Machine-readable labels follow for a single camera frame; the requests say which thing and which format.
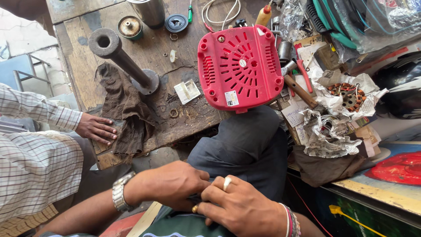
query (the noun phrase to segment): wooden hammer handle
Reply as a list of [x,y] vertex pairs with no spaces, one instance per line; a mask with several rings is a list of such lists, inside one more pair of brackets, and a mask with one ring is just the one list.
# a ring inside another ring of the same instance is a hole
[[316,108],[317,103],[304,89],[298,85],[288,74],[284,76],[285,83],[293,90],[303,101],[309,106],[311,110]]

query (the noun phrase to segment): black helmet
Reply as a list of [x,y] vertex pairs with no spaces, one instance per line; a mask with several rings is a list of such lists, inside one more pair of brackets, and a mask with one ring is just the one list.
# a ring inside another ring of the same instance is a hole
[[421,51],[400,56],[372,78],[380,89],[390,91],[379,106],[400,119],[421,119]]

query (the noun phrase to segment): hammer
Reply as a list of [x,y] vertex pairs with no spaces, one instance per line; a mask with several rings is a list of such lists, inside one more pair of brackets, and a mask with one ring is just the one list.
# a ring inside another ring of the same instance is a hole
[[309,106],[309,109],[319,111],[320,114],[326,112],[325,107],[319,105],[313,97],[311,97],[298,83],[296,83],[290,76],[289,72],[297,67],[294,61],[290,61],[285,67],[281,68],[282,76],[285,83],[293,90],[303,101]]

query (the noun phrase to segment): circular logo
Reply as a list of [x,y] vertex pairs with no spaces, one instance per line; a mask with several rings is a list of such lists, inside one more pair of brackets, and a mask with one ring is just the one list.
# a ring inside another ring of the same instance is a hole
[[244,59],[240,59],[240,66],[241,67],[245,67],[247,65],[247,63],[245,62]]

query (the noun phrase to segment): brown cloth rag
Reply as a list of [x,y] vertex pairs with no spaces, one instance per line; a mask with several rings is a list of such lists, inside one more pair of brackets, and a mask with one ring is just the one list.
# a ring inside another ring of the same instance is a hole
[[151,137],[155,120],[142,102],[140,92],[122,70],[109,63],[101,64],[97,70],[102,76],[100,84],[107,91],[102,116],[124,120],[114,154],[130,164],[133,155],[142,152],[143,141]]
[[[351,140],[357,139],[354,134],[351,134],[350,137]],[[300,168],[301,180],[313,187],[319,187],[325,183],[351,177],[358,171],[376,165],[367,160],[364,143],[357,147],[360,152],[355,155],[348,154],[338,158],[323,158],[308,156],[304,153],[304,145],[295,145],[290,156],[295,159],[295,163]]]

